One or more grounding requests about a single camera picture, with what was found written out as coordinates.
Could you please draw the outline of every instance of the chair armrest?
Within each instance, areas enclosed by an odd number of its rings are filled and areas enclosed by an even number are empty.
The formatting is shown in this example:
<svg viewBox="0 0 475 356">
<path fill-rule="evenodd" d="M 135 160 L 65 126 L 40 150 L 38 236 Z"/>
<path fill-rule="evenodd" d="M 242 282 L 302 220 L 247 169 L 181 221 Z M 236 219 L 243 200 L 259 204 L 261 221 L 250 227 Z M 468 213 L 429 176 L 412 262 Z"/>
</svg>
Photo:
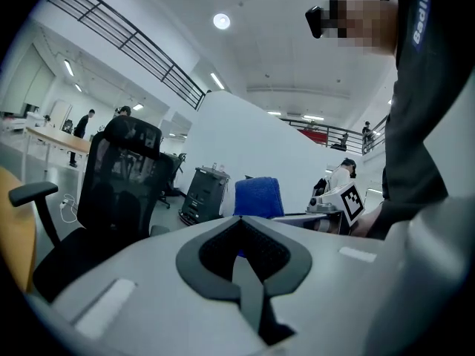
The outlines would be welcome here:
<svg viewBox="0 0 475 356">
<path fill-rule="evenodd" d="M 19 207 L 26 203 L 35 202 L 36 209 L 38 210 L 39 219 L 43 223 L 46 234 L 49 236 L 54 246 L 58 246 L 61 241 L 59 240 L 58 233 L 54 227 L 53 220 L 51 219 L 48 206 L 46 204 L 46 197 L 52 193 L 58 191 L 58 186 L 51 182 L 35 182 L 28 183 L 8 192 L 8 198 L 13 207 Z"/>
<path fill-rule="evenodd" d="M 8 197 L 13 207 L 19 207 L 25 203 L 32 202 L 38 198 L 56 193 L 58 186 L 51 182 L 35 182 L 14 188 L 8 193 Z"/>
</svg>

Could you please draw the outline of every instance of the staircase railing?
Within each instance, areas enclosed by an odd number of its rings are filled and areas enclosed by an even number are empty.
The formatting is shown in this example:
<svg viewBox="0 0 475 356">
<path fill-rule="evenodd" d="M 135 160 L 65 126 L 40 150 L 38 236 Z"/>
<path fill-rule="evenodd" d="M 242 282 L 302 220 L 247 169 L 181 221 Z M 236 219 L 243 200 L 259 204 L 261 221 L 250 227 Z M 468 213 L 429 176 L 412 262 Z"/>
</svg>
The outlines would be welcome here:
<svg viewBox="0 0 475 356">
<path fill-rule="evenodd" d="M 377 146 L 386 143 L 386 120 L 387 116 L 383 118 L 365 138 L 363 138 L 363 154 L 368 154 L 373 151 Z"/>
<path fill-rule="evenodd" d="M 348 129 L 319 124 L 315 121 L 281 119 L 310 138 L 317 144 L 340 151 L 349 151 L 361 154 L 363 149 L 363 136 L 361 133 Z"/>
<path fill-rule="evenodd" d="M 73 16 L 171 88 L 195 110 L 205 93 L 138 27 L 103 0 L 48 0 Z"/>
</svg>

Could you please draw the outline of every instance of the blue chair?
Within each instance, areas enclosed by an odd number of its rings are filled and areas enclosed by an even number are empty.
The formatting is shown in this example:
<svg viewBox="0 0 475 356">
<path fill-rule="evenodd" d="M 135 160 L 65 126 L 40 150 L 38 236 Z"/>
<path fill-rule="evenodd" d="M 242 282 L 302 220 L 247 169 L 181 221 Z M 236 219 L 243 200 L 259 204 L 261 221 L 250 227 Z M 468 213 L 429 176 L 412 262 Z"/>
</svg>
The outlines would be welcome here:
<svg viewBox="0 0 475 356">
<path fill-rule="evenodd" d="M 234 215 L 269 219 L 284 215 L 281 190 L 276 178 L 258 177 L 236 182 Z"/>
</svg>

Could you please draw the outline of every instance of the white robotic device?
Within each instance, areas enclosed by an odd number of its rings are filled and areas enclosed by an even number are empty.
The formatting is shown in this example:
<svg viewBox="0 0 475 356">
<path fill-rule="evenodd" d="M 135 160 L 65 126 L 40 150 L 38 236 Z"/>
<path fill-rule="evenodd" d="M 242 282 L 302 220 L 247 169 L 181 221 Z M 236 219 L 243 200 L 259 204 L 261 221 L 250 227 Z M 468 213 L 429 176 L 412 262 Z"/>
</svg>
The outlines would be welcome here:
<svg viewBox="0 0 475 356">
<path fill-rule="evenodd" d="M 354 182 L 328 191 L 319 197 L 313 197 L 307 207 L 307 212 L 326 213 L 332 208 L 333 211 L 342 211 L 351 227 L 363 214 L 364 203 Z"/>
</svg>

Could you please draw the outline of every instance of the white desk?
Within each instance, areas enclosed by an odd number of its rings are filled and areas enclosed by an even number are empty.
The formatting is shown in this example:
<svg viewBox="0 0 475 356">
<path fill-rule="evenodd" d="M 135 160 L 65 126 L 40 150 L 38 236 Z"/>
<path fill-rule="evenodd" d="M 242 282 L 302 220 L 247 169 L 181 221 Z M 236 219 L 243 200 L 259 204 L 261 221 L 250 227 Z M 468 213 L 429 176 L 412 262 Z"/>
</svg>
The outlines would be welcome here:
<svg viewBox="0 0 475 356">
<path fill-rule="evenodd" d="M 85 172 L 86 157 L 89 154 L 89 149 L 91 148 L 91 143 L 79 137 L 75 137 L 72 134 L 60 131 L 52 127 L 36 127 L 30 128 L 26 127 L 24 138 L 24 147 L 23 147 L 23 158 L 22 158 L 22 182 L 25 183 L 26 179 L 26 169 L 27 169 L 27 155 L 28 147 L 30 146 L 31 138 L 40 139 L 45 142 L 47 145 L 46 157 L 45 157 L 45 176 L 48 172 L 48 161 L 50 158 L 50 148 L 51 144 L 58 145 L 61 148 L 73 151 L 79 155 L 82 155 L 81 161 L 78 165 L 78 177 L 77 177 L 77 203 L 79 204 L 79 198 L 81 197 L 81 188 L 82 188 L 82 174 Z"/>
</svg>

